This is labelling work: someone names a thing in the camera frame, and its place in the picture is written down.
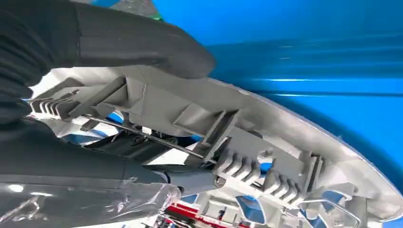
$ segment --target car part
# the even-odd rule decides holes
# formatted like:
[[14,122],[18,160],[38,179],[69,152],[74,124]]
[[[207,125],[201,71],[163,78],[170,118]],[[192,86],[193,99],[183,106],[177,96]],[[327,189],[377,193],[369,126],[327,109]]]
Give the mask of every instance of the car part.
[[[83,68],[57,69],[52,73],[80,75],[86,71]],[[400,193],[375,167],[339,138],[278,104],[210,78],[184,80],[147,66],[103,68],[99,73],[105,75],[105,71],[115,75],[110,78],[111,83],[125,76],[125,85],[105,100],[88,105],[79,113],[80,118],[138,131],[91,116],[93,110],[107,106],[127,113],[130,124],[175,137],[200,136],[191,151],[163,142],[190,154],[185,161],[188,167],[210,170],[226,180],[221,188],[198,194],[191,206],[198,210],[199,217],[213,219],[225,208],[223,220],[219,221],[225,226],[248,221],[270,227],[287,224],[296,228],[311,226],[309,219],[366,226],[368,221],[383,222],[401,216]],[[98,77],[95,74],[92,77],[81,82],[94,85]],[[64,88],[48,99],[55,100],[81,89],[88,88]],[[70,99],[86,102],[79,96]],[[62,119],[59,115],[50,116]],[[145,137],[161,142],[152,136]],[[271,163],[271,167],[263,172],[261,164],[265,163]],[[348,211],[355,210],[349,206],[350,201],[357,197],[366,199],[363,204],[366,209],[358,210],[367,211],[365,221],[355,223],[355,219],[351,220],[337,208],[326,211],[326,204],[310,201],[312,198],[330,200],[325,197],[328,192],[340,195],[340,199],[332,199],[332,202],[340,205],[337,208],[346,205]],[[252,207],[253,202],[257,202],[263,222],[254,220],[248,216],[249,211],[241,209],[245,207],[236,199],[245,195],[251,200],[243,199],[243,204]]]

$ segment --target wire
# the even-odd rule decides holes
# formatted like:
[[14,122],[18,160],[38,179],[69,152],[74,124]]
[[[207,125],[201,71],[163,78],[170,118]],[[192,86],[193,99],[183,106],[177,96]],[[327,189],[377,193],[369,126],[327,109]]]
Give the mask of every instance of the wire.
[[354,224],[353,228],[358,228],[360,226],[360,224],[361,224],[361,220],[360,220],[359,217],[355,216],[353,213],[351,213],[345,207],[343,207],[343,206],[341,206],[341,205],[339,205],[339,204],[337,204],[335,202],[332,202],[332,201],[330,201],[328,199],[325,199],[325,198],[311,198],[311,199],[306,199],[306,200],[301,202],[301,204],[303,204],[303,203],[328,203],[328,204],[332,205],[333,207],[341,210],[346,215],[350,216],[352,219],[354,219],[355,224]]
[[[139,134],[139,135],[143,136],[143,137],[146,138],[146,139],[155,141],[155,142],[160,143],[160,144],[165,145],[165,146],[169,146],[169,147],[171,147],[171,148],[174,148],[174,149],[177,149],[177,150],[179,150],[179,151],[185,152],[185,153],[187,153],[187,154],[189,154],[189,155],[192,155],[192,156],[194,156],[194,157],[197,157],[197,158],[200,158],[200,159],[204,159],[204,157],[203,157],[202,155],[198,154],[198,153],[195,153],[195,152],[193,152],[193,151],[191,151],[191,150],[189,150],[189,149],[186,149],[186,148],[184,148],[184,147],[181,147],[181,146],[179,146],[179,145],[176,145],[176,144],[174,144],[174,143],[172,143],[172,142],[168,142],[168,141],[166,141],[166,140],[164,140],[164,139],[160,139],[160,138],[158,138],[158,137],[155,137],[155,136],[152,136],[152,135],[143,133],[142,131],[137,130],[137,129],[135,129],[135,128],[131,128],[131,127],[129,127],[129,126],[125,126],[125,125],[122,125],[122,124],[114,123],[114,122],[111,122],[111,121],[108,121],[108,120],[98,119],[98,118],[92,117],[92,116],[90,116],[90,115],[82,115],[82,117],[84,117],[84,118],[86,118],[86,119],[89,119],[89,120],[94,120],[94,121],[97,121],[97,122],[100,122],[100,123],[103,123],[103,124],[108,124],[108,125],[111,125],[111,126],[114,126],[114,127],[119,127],[119,128],[122,128],[122,129],[125,129],[125,130],[128,130],[128,131],[134,132],[134,133],[136,133],[136,134]],[[207,160],[207,161],[210,162],[210,163],[213,163],[213,164],[217,164],[216,161],[211,160],[211,159],[209,159],[209,160]]]

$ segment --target bolt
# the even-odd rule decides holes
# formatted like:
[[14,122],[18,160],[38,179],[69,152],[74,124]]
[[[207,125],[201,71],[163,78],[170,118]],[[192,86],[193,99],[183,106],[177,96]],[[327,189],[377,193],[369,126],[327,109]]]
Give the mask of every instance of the bolt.
[[226,180],[224,178],[217,176],[214,179],[214,186],[217,188],[221,188],[222,186],[224,186],[225,182]]

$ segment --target red part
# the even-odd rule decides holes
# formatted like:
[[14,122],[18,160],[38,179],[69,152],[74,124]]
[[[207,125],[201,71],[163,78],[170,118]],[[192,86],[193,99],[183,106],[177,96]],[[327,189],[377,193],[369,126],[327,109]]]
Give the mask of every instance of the red part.
[[[186,216],[188,218],[200,221],[200,222],[202,222],[204,224],[212,226],[213,228],[227,228],[227,227],[219,225],[219,224],[215,224],[215,223],[212,223],[212,222],[209,222],[209,221],[205,221],[203,219],[203,217],[197,216],[197,212],[198,212],[197,209],[190,208],[190,207],[187,207],[187,206],[182,205],[182,204],[176,204],[176,205],[172,204],[167,208],[167,210],[175,212],[175,213],[178,213],[178,214],[183,215],[183,216]],[[245,226],[245,225],[239,225],[239,227],[249,228],[248,226]]]

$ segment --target plastic wrap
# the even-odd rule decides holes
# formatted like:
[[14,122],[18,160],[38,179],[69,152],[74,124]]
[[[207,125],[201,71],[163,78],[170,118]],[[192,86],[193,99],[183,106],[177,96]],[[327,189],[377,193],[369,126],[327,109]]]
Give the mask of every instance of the plastic wrap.
[[97,182],[104,187],[74,187],[71,178],[45,179],[71,186],[0,184],[0,228],[70,228],[139,219],[162,213],[181,197],[176,186],[166,183],[77,178],[79,186]]

